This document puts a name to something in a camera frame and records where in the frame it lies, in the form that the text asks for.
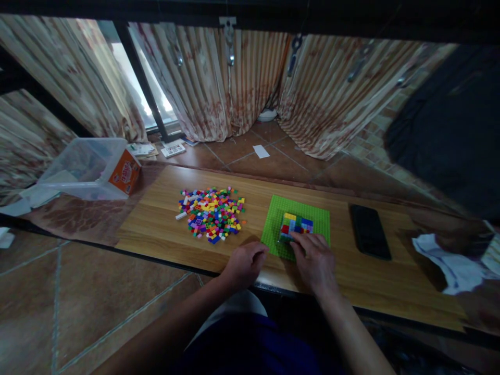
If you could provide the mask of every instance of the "plastic storage box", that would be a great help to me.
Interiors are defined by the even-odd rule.
[[[76,138],[37,184],[87,201],[127,199],[141,164],[123,138]]]

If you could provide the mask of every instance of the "smartphone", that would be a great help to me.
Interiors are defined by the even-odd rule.
[[[378,212],[373,208],[351,205],[351,217],[359,251],[375,258],[391,260]]]

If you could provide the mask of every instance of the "wooden tabletop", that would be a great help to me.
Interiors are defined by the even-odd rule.
[[[180,190],[212,186],[237,189],[245,198],[247,220],[238,235],[212,245],[192,237],[187,220],[177,221]],[[254,236],[260,238],[273,194],[330,212],[331,245],[336,277],[354,306],[438,327],[463,331],[466,314],[456,298],[440,293],[430,282],[419,255],[406,233],[416,230],[404,206],[332,194],[215,172],[168,166],[145,193],[118,231],[119,249],[207,271],[221,272],[233,249]],[[378,211],[392,254],[385,261],[362,254],[357,248],[348,206],[358,204]],[[264,284],[307,293],[292,262],[269,255],[258,278]]]

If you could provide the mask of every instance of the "beige curtain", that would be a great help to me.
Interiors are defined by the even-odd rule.
[[[95,20],[1,15],[0,44],[95,136],[146,141]]]
[[[283,73],[279,121],[283,130],[307,155],[329,159],[344,148],[401,90],[396,86],[439,58],[422,59],[422,42],[376,40],[362,71],[347,81],[359,51],[369,40],[309,35],[298,50],[291,77]]]
[[[0,96],[0,196],[35,182],[73,138],[25,90]]]
[[[286,34],[235,30],[235,63],[229,67],[222,29],[176,27],[184,59],[178,67],[164,25],[131,29],[192,139],[224,141],[247,132],[278,86]]]

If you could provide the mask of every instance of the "forearm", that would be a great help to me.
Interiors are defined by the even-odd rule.
[[[221,277],[212,279],[132,338],[94,373],[148,373],[171,363],[210,314],[233,293],[232,286]]]
[[[394,373],[348,299],[330,293],[318,302],[354,375]]]

